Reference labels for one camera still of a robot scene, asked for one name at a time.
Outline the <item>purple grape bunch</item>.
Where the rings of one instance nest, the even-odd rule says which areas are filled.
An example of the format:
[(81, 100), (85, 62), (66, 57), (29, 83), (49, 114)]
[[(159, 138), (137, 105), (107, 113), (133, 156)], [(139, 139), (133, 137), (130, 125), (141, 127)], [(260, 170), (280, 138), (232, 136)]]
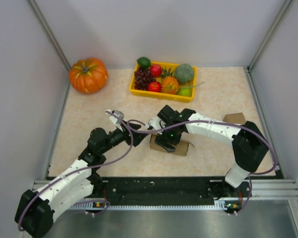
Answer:
[(134, 77), (134, 88), (136, 90), (147, 91), (149, 84), (152, 82), (156, 82), (156, 79), (152, 76), (150, 70), (148, 68), (142, 68), (140, 66), (134, 72)]

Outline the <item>aluminium frame post left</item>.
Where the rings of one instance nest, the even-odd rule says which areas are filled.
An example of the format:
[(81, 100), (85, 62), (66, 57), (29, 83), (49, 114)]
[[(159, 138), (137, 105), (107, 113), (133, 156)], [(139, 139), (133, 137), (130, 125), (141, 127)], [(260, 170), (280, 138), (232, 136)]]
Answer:
[(52, 44), (54, 50), (56, 51), (59, 59), (61, 60), (62, 64), (64, 65), (65, 69), (67, 71), (70, 70), (71, 65), (69, 61), (67, 60), (61, 46), (59, 45), (52, 29), (50, 28), (45, 16), (43, 15), (39, 5), (35, 0), (27, 0), (27, 3), (29, 4), (30, 8), (32, 9), (33, 13), (35, 14), (36, 18), (38, 19), (44, 33), (46, 34), (49, 42)]

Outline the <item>green netted melon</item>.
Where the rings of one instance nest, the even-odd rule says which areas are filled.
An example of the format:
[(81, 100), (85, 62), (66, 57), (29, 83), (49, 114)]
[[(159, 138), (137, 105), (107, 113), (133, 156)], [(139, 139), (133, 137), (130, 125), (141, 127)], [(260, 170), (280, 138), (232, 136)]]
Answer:
[(180, 64), (174, 71), (174, 77), (178, 80), (179, 84), (186, 84), (194, 79), (194, 68), (189, 64)]

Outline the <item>red apple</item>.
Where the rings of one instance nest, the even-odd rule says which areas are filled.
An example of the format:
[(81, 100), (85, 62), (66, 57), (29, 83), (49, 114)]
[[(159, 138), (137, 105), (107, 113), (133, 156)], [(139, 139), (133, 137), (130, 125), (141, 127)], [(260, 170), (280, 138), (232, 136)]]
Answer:
[(160, 75), (162, 74), (162, 68), (159, 64), (153, 64), (150, 67), (150, 73), (153, 77), (160, 77)]
[(161, 84), (157, 81), (151, 82), (148, 85), (148, 91), (160, 93), (161, 92)]

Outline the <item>red apple front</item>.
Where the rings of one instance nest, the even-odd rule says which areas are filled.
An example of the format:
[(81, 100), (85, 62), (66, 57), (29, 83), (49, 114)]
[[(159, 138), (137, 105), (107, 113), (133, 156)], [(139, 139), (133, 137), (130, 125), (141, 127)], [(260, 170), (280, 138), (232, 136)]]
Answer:
[(157, 81), (151, 82), (148, 85), (148, 91), (160, 93), (161, 92), (161, 84)]

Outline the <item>dark green lime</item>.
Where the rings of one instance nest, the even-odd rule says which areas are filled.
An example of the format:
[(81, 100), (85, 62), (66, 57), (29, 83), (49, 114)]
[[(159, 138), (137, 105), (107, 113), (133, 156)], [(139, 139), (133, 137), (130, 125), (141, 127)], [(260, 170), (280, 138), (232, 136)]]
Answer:
[(137, 64), (141, 68), (149, 68), (151, 67), (151, 61), (147, 57), (140, 57), (137, 59)]

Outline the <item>orange pumpkin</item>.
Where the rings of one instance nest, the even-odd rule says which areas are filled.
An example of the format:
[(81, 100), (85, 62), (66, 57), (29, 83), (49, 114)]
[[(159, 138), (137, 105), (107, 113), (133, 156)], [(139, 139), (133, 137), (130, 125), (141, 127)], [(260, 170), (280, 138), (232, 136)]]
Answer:
[(108, 71), (100, 59), (81, 59), (74, 63), (68, 71), (68, 79), (76, 91), (93, 94), (105, 87)]

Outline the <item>orange horned melon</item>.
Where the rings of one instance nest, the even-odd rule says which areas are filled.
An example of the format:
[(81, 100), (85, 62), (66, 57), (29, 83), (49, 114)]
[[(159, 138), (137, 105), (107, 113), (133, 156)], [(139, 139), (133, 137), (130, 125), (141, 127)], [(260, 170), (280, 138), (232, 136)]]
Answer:
[(161, 75), (162, 93), (175, 95), (178, 90), (179, 83), (178, 80), (173, 76), (173, 71), (171, 71), (171, 69), (163, 69)]

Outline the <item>red apple rear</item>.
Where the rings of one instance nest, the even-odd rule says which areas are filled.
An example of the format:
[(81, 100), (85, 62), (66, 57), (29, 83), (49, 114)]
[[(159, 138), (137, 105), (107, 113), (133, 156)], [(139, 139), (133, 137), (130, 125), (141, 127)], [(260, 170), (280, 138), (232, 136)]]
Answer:
[(153, 64), (150, 67), (150, 73), (153, 77), (160, 77), (160, 75), (162, 74), (162, 68), (159, 64)]

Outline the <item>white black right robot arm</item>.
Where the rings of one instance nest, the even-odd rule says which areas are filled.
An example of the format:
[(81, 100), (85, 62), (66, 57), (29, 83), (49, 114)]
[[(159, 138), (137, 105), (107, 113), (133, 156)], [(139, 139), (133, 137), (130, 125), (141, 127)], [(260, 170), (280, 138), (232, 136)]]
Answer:
[(257, 171), (269, 150), (266, 139), (251, 121), (244, 124), (228, 123), (205, 117), (192, 109), (178, 112), (166, 105), (149, 120), (149, 125), (156, 130), (155, 143), (168, 153), (175, 151), (184, 132), (230, 146), (235, 162), (222, 183), (222, 191), (227, 196), (239, 192), (241, 183)]

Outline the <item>light green apple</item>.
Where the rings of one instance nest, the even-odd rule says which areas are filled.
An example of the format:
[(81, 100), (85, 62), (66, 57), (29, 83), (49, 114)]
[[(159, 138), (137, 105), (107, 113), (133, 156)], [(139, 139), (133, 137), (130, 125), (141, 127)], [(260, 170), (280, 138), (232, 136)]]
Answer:
[(179, 88), (179, 90), (177, 91), (176, 95), (178, 96), (183, 96), (183, 97), (191, 97), (192, 96), (192, 90), (200, 85), (202, 85), (204, 82), (201, 82), (199, 84), (196, 85), (186, 85), (183, 86), (181, 88)]

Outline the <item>aluminium frame post right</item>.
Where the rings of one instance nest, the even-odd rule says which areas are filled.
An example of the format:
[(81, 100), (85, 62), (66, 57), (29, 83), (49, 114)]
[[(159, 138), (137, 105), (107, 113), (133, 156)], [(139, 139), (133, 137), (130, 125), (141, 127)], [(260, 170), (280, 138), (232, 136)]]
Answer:
[(261, 42), (258, 50), (256, 51), (254, 57), (252, 58), (249, 66), (247, 67), (247, 71), (249, 74), (254, 70), (259, 60), (261, 59), (262, 55), (265, 53), (267, 47), (269, 46), (279, 26), (282, 24), (283, 20), (287, 16), (294, 2), (295, 2), (294, 0), (285, 0), (283, 2), (280, 10), (278, 11), (278, 14), (276, 15), (269, 30), (267, 31), (265, 37), (263, 38), (263, 41)]

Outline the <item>aluminium frame post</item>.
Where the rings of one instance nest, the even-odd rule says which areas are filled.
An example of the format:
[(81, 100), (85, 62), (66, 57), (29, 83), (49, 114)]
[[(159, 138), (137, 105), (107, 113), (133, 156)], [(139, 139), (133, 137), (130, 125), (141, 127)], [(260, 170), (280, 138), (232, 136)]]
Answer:
[(252, 58), (249, 66), (247, 67), (247, 71), (249, 74), (254, 70), (259, 60), (261, 59), (262, 55), (265, 53), (267, 47), (269, 46), (279, 26), (282, 24), (283, 20), (287, 16), (294, 2), (295, 2), (294, 0), (285, 0), (283, 2), (280, 10), (278, 11), (278, 14), (276, 15), (269, 30), (267, 31), (265, 37), (263, 38), (263, 41), (261, 42), (258, 50), (256, 51), (254, 57)]
[(49, 42), (52, 44), (54, 50), (56, 51), (59, 59), (61, 60), (62, 64), (64, 65), (65, 69), (67, 71), (70, 70), (71, 65), (69, 61), (67, 60), (61, 46), (59, 45), (52, 29), (50, 28), (45, 16), (43, 15), (39, 5), (35, 0), (27, 0), (27, 3), (29, 4), (30, 8), (32, 9), (33, 13), (35, 14), (36, 18), (38, 19), (44, 33), (46, 34)]

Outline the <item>brown cardboard box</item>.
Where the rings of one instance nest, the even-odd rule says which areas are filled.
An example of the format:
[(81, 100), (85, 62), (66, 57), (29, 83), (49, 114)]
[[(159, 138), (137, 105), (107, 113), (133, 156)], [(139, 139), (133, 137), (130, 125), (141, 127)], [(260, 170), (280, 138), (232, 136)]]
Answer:
[(226, 114), (223, 118), (223, 122), (244, 124), (246, 119), (243, 113)]

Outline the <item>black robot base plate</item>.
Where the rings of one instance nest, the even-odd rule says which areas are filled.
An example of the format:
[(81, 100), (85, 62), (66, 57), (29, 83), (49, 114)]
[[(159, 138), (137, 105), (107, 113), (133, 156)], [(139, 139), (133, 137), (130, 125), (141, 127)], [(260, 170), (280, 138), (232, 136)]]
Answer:
[(237, 188), (223, 177), (103, 177), (89, 198), (111, 205), (211, 205), (212, 201), (247, 198), (247, 181)]

